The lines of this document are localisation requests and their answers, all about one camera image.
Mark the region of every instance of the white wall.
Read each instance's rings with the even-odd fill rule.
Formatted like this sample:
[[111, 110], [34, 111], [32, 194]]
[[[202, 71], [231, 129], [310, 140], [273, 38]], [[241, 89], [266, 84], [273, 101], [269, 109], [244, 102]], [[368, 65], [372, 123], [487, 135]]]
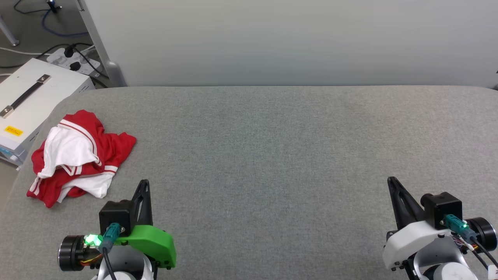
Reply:
[[129, 86], [498, 84], [496, 0], [84, 1]]

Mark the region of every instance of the blue cable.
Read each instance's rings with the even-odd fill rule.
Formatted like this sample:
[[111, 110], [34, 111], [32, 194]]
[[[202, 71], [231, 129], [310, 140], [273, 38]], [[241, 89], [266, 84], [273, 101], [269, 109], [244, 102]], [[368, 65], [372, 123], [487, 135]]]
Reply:
[[39, 11], [44, 11], [44, 10], [50, 10], [50, 9], [41, 9], [41, 10], [32, 10], [32, 11], [21, 11], [21, 10], [18, 10], [17, 9], [17, 5], [19, 5], [19, 3], [21, 3], [22, 0], [19, 0], [17, 1], [17, 3], [14, 4], [14, 10], [22, 13], [22, 14], [29, 14], [29, 13], [33, 13], [33, 12], [39, 12]]
[[48, 14], [51, 12], [51, 10], [48, 10], [47, 13], [43, 16], [43, 19], [41, 20], [41, 27], [43, 27], [43, 29], [47, 30], [48, 32], [54, 34], [54, 35], [57, 35], [57, 36], [60, 36], [60, 37], [73, 37], [73, 36], [83, 36], [83, 35], [87, 35], [88, 32], [83, 32], [83, 33], [74, 33], [74, 34], [60, 34], [60, 33], [57, 33], [55, 32], [54, 30], [52, 29], [49, 29], [46, 25], [45, 25], [45, 19], [47, 18]]

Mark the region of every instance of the floor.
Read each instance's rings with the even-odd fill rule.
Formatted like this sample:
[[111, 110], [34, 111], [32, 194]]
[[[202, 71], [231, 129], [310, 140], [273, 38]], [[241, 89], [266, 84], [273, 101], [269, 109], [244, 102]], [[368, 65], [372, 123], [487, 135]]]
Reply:
[[[79, 37], [60, 37], [49, 33], [41, 26], [41, 21], [46, 12], [36, 12], [30, 14], [21, 14], [13, 9], [17, 0], [0, 1], [0, 14], [13, 33], [14, 37], [20, 41], [16, 47], [12, 47], [10, 42], [0, 31], [0, 47], [10, 48], [22, 52], [40, 53], [48, 48], [61, 43], [92, 43], [89, 35]], [[80, 17], [76, 2], [74, 0], [57, 0], [56, 3], [62, 6], [57, 14], [50, 13], [46, 19], [46, 26], [60, 34], [85, 32], [86, 28]], [[21, 11], [31, 11], [46, 9], [48, 5], [45, 0], [22, 0], [17, 6]], [[0, 66], [18, 65], [26, 62], [33, 56], [17, 54], [0, 49]], [[91, 58], [97, 59], [96, 52], [90, 55]], [[13, 73], [15, 68], [0, 69], [0, 74]], [[6, 77], [0, 76], [0, 82]], [[104, 84], [109, 85], [106, 79], [100, 79]], [[7, 200], [12, 184], [17, 176], [16, 166], [0, 160], [0, 211]]]

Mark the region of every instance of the yellow label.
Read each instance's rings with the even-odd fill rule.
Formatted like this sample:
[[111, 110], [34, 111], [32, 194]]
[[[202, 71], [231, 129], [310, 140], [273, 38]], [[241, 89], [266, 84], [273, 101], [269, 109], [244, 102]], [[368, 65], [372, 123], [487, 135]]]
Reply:
[[13, 128], [11, 126], [8, 126], [5, 129], [5, 131], [10, 133], [10, 134], [14, 134], [15, 136], [21, 136], [21, 134], [22, 134], [22, 130], [18, 130], [17, 128]]

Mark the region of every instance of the green led light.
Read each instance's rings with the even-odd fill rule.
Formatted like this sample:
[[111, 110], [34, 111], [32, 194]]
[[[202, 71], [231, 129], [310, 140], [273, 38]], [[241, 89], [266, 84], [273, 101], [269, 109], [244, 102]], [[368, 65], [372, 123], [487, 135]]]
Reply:
[[97, 235], [97, 234], [89, 234], [85, 238], [85, 244], [89, 246], [100, 246], [100, 243], [102, 243], [102, 236]]

